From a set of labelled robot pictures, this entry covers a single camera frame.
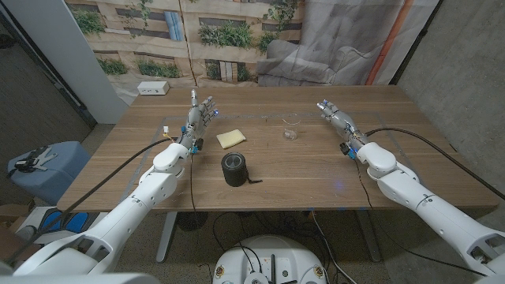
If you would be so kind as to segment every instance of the doorframe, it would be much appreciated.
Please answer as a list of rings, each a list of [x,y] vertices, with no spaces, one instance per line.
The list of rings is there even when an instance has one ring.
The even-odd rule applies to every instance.
[[[97,124],[95,118],[89,113],[86,105],[77,97],[72,88],[65,82],[59,72],[47,60],[28,33],[21,27],[13,14],[0,0],[0,23],[7,29],[11,36],[23,48],[24,52],[34,61],[40,71],[46,75],[47,79],[54,85],[65,101],[79,114],[80,118],[93,129]]]

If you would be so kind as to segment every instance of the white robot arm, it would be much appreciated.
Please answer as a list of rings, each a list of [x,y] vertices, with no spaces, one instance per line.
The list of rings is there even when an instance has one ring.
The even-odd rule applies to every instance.
[[[193,90],[183,134],[155,157],[154,165],[141,177],[132,194],[90,230],[40,249],[13,275],[87,275],[113,271],[126,240],[146,214],[174,193],[178,179],[184,174],[181,163],[197,151],[205,128],[217,115],[217,110],[210,110],[214,106],[211,101],[209,97],[198,105]]]
[[[390,200],[418,214],[475,271],[505,275],[505,233],[481,225],[419,183],[417,175],[375,142],[368,142],[349,115],[324,100],[317,106],[346,142],[342,152],[368,164],[367,173]]]

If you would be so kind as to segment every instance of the white robot body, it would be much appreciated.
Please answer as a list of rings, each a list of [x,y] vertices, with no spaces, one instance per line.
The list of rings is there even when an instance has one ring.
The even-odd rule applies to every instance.
[[[275,268],[272,269],[272,255]],[[326,273],[317,256],[300,243],[287,237],[261,235],[248,238],[227,250],[219,258],[214,284],[326,283]]]

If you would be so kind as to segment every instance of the printed backdrop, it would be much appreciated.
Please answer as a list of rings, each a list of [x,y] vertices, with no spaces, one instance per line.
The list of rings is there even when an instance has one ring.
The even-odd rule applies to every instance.
[[[438,0],[65,0],[118,96],[388,84]]]

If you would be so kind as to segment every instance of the white power strip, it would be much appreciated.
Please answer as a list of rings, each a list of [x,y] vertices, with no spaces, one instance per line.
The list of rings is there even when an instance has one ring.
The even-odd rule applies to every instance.
[[[142,82],[137,87],[141,95],[165,95],[170,88],[166,81]]]

